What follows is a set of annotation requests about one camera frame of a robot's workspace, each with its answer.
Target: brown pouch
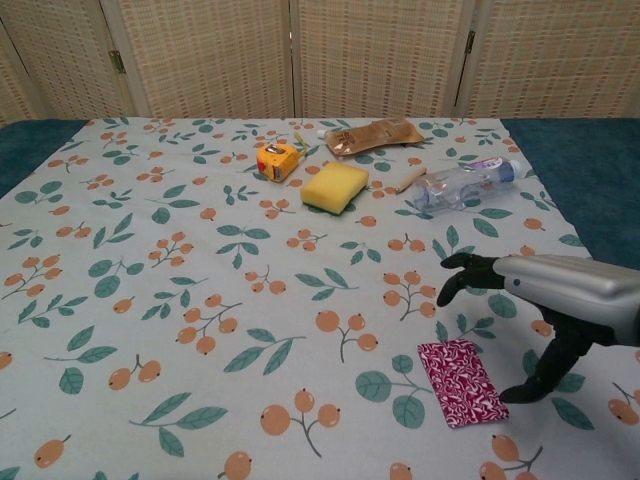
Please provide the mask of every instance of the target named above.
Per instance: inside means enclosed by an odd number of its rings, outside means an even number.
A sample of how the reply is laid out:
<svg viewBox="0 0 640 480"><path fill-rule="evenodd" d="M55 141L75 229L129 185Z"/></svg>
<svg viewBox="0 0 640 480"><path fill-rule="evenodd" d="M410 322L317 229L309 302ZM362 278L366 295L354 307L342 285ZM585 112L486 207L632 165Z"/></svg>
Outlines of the brown pouch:
<svg viewBox="0 0 640 480"><path fill-rule="evenodd" d="M416 127L404 118L376 120L364 127L328 132L325 136L327 145L336 155L353 155L382 145L423 140Z"/></svg>

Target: bottle cap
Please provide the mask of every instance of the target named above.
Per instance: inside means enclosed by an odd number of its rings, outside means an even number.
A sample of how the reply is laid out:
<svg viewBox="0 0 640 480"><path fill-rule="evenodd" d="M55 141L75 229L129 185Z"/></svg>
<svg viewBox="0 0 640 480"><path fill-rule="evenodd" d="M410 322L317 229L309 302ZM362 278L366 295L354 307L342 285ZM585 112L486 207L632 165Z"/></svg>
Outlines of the bottle cap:
<svg viewBox="0 0 640 480"><path fill-rule="evenodd" d="M511 168L513 168L514 178L524 177L524 167L518 160L509 160L509 164L511 165Z"/></svg>

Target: plastic water bottle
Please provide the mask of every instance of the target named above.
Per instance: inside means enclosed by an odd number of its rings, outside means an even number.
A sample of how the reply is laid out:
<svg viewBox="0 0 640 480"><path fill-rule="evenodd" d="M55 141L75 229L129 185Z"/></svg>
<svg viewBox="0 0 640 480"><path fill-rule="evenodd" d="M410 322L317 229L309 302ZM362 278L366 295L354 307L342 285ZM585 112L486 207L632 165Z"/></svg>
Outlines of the plastic water bottle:
<svg viewBox="0 0 640 480"><path fill-rule="evenodd" d="M520 162L502 157L429 173L413 184L414 205L423 212L461 210L477 205L481 197L504 189L523 174Z"/></svg>

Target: wicker panel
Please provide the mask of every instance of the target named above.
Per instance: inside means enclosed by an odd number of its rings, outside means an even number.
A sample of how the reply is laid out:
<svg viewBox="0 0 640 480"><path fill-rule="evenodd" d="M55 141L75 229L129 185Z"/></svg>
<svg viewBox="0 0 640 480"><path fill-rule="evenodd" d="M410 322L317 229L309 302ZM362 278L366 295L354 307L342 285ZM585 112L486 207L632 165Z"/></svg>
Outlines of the wicker panel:
<svg viewBox="0 0 640 480"><path fill-rule="evenodd" d="M640 1L496 0L467 114L608 117L640 88Z"/></svg>
<svg viewBox="0 0 640 480"><path fill-rule="evenodd" d="M109 60L97 0L1 2L0 17L56 117L131 113Z"/></svg>
<svg viewBox="0 0 640 480"><path fill-rule="evenodd" d="M298 0L302 115L447 115L465 1Z"/></svg>
<svg viewBox="0 0 640 480"><path fill-rule="evenodd" d="M286 3L120 0L150 113L253 118L292 114L287 108L292 94Z"/></svg>
<svg viewBox="0 0 640 480"><path fill-rule="evenodd" d="M0 126L36 118L37 112L32 104L27 90L24 88L24 75L20 75L11 58L13 45L0 32Z"/></svg>

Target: floral tablecloth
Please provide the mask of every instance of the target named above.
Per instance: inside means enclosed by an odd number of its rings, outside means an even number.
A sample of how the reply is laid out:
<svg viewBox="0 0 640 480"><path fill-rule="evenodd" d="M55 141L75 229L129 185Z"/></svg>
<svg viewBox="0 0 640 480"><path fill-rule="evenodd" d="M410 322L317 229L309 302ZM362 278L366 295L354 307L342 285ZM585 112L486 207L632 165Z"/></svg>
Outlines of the floral tablecloth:
<svg viewBox="0 0 640 480"><path fill-rule="evenodd" d="M368 121L94 120L2 198L0 479L640 475L633 349L594 346L506 421L446 425L418 344L472 341L503 390L552 331L504 291L438 309L440 260L588 252L497 120L412 119L423 143L341 160L370 172L341 216L302 205L332 159L316 129ZM296 131L308 157L266 181L255 148ZM498 155L526 178L464 211L394 195Z"/></svg>

